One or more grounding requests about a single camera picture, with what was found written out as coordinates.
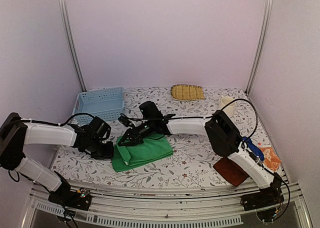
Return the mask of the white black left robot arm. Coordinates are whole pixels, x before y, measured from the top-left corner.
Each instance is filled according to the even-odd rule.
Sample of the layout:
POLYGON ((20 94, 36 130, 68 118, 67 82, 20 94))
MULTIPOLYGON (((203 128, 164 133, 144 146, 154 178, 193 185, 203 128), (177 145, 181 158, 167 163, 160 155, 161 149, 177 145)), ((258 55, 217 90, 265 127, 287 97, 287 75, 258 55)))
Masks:
POLYGON ((50 123, 22 119, 12 112, 0 127, 0 166, 8 171, 32 179, 46 187, 63 204, 74 201, 69 183, 58 173, 25 155, 27 145, 57 145, 72 147, 89 154, 92 159, 111 159, 114 146, 108 138, 111 127, 95 116, 90 123, 79 126, 73 123, 50 123))

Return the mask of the green microfiber towel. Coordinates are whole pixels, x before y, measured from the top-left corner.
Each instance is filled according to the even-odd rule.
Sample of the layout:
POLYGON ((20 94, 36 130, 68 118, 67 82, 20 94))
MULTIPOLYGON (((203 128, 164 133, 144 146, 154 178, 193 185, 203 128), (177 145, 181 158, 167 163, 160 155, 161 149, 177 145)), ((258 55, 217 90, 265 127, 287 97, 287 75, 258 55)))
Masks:
POLYGON ((116 172, 138 168, 170 157, 174 153, 166 137, 144 138, 142 144, 135 146, 119 146, 121 138, 122 136, 116 140, 114 155, 111 159, 112 167, 116 172))

